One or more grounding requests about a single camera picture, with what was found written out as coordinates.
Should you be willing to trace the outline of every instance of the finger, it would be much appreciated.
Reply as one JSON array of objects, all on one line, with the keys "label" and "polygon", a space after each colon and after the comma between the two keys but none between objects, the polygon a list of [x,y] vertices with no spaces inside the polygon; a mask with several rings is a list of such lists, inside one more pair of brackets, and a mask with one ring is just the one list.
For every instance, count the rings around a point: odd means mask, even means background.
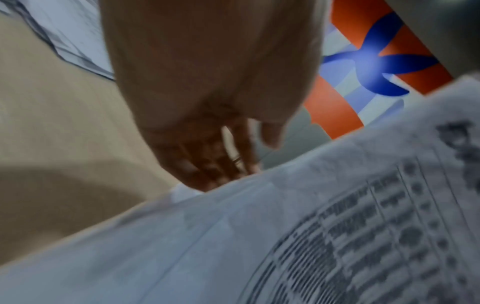
[{"label": "finger", "polygon": [[279,149],[284,141],[285,124],[262,123],[260,127],[261,139],[272,149]]},{"label": "finger", "polygon": [[219,185],[195,167],[180,147],[152,147],[163,169],[173,175],[185,186],[207,192]]},{"label": "finger", "polygon": [[206,143],[196,141],[185,143],[183,147],[191,163],[219,186],[230,181],[230,179],[219,170],[217,164],[209,158],[209,147]]},{"label": "finger", "polygon": [[260,166],[257,157],[255,156],[254,146],[252,144],[253,137],[250,133],[248,120],[243,119],[228,128],[233,135],[233,142],[247,173],[259,173]]},{"label": "finger", "polygon": [[225,148],[225,142],[221,131],[218,131],[218,133],[215,133],[212,137],[206,140],[206,144],[209,149],[210,159],[217,164],[219,169],[230,180],[236,180],[244,177],[237,166],[235,166],[235,163],[230,159]]}]

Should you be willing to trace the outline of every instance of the beige wall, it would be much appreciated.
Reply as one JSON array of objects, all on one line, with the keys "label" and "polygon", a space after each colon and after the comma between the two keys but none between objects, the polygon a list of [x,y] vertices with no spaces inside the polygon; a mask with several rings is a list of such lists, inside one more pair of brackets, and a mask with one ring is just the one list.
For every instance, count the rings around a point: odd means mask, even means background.
[{"label": "beige wall", "polygon": [[165,193],[113,82],[56,57],[0,14],[0,264]]}]

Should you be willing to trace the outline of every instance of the hand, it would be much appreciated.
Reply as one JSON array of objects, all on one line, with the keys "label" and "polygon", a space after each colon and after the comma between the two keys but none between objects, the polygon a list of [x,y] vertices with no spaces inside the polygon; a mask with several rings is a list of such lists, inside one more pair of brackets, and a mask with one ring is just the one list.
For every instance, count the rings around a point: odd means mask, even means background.
[{"label": "hand", "polygon": [[[259,172],[248,119],[278,148],[321,61],[325,0],[102,0],[118,87],[160,165],[208,191]],[[228,127],[246,172],[221,134]]]}]

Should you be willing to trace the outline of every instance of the blue bow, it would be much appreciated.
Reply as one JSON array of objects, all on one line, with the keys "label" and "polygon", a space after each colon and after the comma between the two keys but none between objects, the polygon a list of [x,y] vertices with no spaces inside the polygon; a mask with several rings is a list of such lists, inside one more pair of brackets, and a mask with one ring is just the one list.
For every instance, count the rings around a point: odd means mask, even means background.
[{"label": "blue bow", "polygon": [[358,51],[325,56],[323,63],[342,59],[353,60],[358,81],[369,91],[385,96],[408,94],[408,90],[391,83],[383,74],[420,71],[437,64],[438,60],[432,56],[412,54],[379,56],[403,25],[397,14],[385,15],[371,27]]}]

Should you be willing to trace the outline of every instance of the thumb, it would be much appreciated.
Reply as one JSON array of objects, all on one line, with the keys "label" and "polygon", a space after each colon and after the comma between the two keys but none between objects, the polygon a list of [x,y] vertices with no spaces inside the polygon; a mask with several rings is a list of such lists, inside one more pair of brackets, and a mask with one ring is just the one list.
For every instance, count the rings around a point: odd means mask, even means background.
[{"label": "thumb", "polygon": [[263,143],[272,149],[279,149],[284,141],[285,123],[262,123],[260,135]]}]

